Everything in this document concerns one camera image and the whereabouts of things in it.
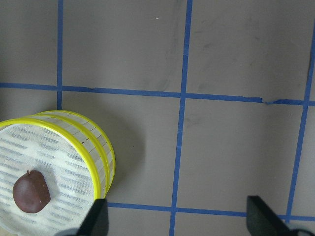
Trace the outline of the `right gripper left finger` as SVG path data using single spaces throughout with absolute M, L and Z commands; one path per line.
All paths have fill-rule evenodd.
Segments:
M 106 236 L 109 231 L 108 204 L 106 199 L 96 199 L 76 236 Z

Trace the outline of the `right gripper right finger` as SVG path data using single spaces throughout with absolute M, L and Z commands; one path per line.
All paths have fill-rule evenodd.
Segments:
M 247 196 L 247 229 L 251 236 L 295 235 L 259 196 Z

